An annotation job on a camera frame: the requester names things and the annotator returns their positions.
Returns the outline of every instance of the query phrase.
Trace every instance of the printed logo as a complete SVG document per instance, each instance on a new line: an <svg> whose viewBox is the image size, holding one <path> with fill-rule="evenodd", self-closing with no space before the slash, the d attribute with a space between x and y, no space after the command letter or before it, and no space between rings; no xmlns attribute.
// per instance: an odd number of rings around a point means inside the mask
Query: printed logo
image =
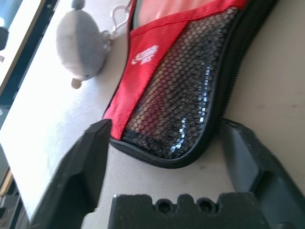
<svg viewBox="0 0 305 229"><path fill-rule="evenodd" d="M139 61L141 61L140 64L144 64L151 61L152 57L158 51L158 47L158 45L154 45L153 47L150 47L149 49L146 49L145 51L137 54L135 58L132 59L132 64L136 64Z"/></svg>

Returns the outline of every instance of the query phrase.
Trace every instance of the table surface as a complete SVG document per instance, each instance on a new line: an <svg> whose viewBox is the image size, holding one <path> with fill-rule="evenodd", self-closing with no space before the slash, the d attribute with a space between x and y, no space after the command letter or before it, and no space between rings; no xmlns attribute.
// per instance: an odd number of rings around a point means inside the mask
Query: table surface
<svg viewBox="0 0 305 229"><path fill-rule="evenodd" d="M87 0L85 10L101 30L111 30L111 9L128 0ZM57 25L69 10L60 1L11 111L0 142L31 218L60 159L90 124L99 121L120 80L127 52L121 29L97 78L71 88L72 75L55 48ZM253 129L305 192L305 1L281 0L242 63L225 117ZM148 194L153 200L180 194L216 200L233 191L218 138L196 162L166 170L110 147L99 207L84 228L107 228L115 194Z"/></svg>

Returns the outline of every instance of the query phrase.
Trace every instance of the keychain ring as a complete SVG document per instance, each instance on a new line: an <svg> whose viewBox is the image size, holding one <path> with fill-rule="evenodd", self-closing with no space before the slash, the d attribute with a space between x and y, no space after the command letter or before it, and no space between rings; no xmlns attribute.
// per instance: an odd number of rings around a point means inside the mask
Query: keychain ring
<svg viewBox="0 0 305 229"><path fill-rule="evenodd" d="M117 10L125 10L125 13L126 13L126 19L122 23L120 23L120 24L118 24L116 19L115 19L115 13L116 13ZM113 20L113 23L114 23L112 33L116 34L117 31L119 30L119 28L122 27L123 25L127 24L127 22L128 22L128 19L129 19L128 7L124 6L124 5L117 5L111 11L110 16L111 16L111 18Z"/></svg>

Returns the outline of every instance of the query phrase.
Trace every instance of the mesh netting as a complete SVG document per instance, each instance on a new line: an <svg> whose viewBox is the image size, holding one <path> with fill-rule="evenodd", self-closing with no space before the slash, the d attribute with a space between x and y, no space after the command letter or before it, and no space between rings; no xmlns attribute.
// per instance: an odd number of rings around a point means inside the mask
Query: mesh netting
<svg viewBox="0 0 305 229"><path fill-rule="evenodd" d="M190 150L206 123L218 59L237 13L230 8L187 25L141 96L124 142L166 159Z"/></svg>

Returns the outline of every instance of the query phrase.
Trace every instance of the gray plush toy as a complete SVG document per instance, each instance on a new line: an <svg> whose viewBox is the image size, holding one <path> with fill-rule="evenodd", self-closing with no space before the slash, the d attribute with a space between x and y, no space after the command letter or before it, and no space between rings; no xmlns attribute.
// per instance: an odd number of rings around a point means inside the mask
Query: gray plush toy
<svg viewBox="0 0 305 229"><path fill-rule="evenodd" d="M85 0L73 0L72 10L62 18L57 28L57 52L65 68L73 74L72 87L96 76L103 67L110 49L104 32L82 9Z"/></svg>

